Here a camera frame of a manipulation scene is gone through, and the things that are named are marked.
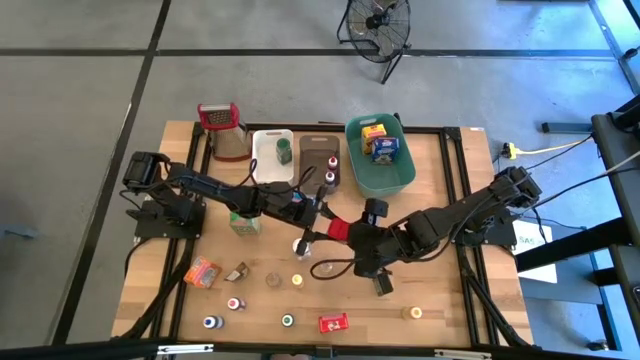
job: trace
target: fan stand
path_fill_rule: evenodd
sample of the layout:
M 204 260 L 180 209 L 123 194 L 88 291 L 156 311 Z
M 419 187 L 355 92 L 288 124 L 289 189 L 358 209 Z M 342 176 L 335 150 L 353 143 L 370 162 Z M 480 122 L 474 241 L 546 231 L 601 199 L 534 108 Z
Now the fan stand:
M 346 42 L 348 43 L 355 43 L 355 42 L 372 42 L 371 40 L 349 40 L 349 39 L 341 39 L 340 38 L 340 30 L 342 30 L 342 25 L 344 25 L 344 21 L 347 19 L 347 15 L 349 14 L 349 9 L 351 8 L 351 3 L 353 2 L 353 0 L 348 0 L 347 2 L 347 8 L 344 10 L 344 15 L 342 16 L 342 20 L 340 21 L 340 25 L 338 25 L 338 31 L 336 31 L 336 37 L 338 38 L 338 41 L 340 42 L 340 44 L 344 44 Z M 393 72 L 393 70 L 395 70 L 396 66 L 398 65 L 398 63 L 400 62 L 400 59 L 402 59 L 402 56 L 404 56 L 404 52 L 409 50 L 411 48 L 411 44 L 404 44 L 402 46 L 402 50 L 400 50 L 400 53 L 398 55 L 396 55 L 396 60 L 395 62 L 393 60 L 389 61 L 389 65 L 387 65 L 387 69 L 384 72 L 384 75 L 382 76 L 382 81 L 380 81 L 380 83 L 382 85 L 384 85 L 387 80 L 389 80 L 389 76 L 391 76 L 391 73 Z

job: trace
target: black fan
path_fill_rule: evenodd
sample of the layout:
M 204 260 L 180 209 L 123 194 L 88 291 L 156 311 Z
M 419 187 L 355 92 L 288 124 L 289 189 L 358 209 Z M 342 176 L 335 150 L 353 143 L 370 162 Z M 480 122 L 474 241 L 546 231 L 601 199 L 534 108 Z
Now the black fan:
M 350 42 L 360 56 L 375 63 L 389 63 L 382 78 L 387 82 L 407 44 L 411 6 L 409 0 L 349 0 L 337 37 L 340 43 Z M 345 20 L 349 39 L 340 38 Z

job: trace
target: orange package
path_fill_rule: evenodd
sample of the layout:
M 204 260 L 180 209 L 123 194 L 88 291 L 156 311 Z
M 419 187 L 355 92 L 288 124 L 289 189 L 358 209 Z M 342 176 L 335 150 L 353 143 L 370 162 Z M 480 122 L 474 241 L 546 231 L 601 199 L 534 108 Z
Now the orange package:
M 203 256 L 198 256 L 191 264 L 191 268 L 184 276 L 184 282 L 195 287 L 208 289 L 213 284 L 222 268 Z

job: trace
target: green jar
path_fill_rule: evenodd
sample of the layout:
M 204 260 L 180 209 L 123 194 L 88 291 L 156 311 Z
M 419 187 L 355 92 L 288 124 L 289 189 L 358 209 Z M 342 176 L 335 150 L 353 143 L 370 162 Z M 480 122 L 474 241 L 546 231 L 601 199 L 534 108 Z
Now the green jar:
M 278 161 L 282 165 L 286 165 L 293 160 L 291 143 L 285 138 L 279 139 L 276 143 L 276 153 L 278 155 Z

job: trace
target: white tray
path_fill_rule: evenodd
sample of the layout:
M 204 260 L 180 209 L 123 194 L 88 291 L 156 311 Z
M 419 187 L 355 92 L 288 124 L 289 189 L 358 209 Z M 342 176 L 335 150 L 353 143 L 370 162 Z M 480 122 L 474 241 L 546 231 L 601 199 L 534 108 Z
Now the white tray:
M 291 130 L 260 130 L 253 133 L 253 154 L 251 158 L 258 160 L 253 177 L 260 184 L 272 181 L 286 181 L 293 185 L 293 159 L 285 165 L 280 164 L 278 161 L 276 142 L 280 138 L 289 140 L 291 153 L 294 155 L 293 132 Z

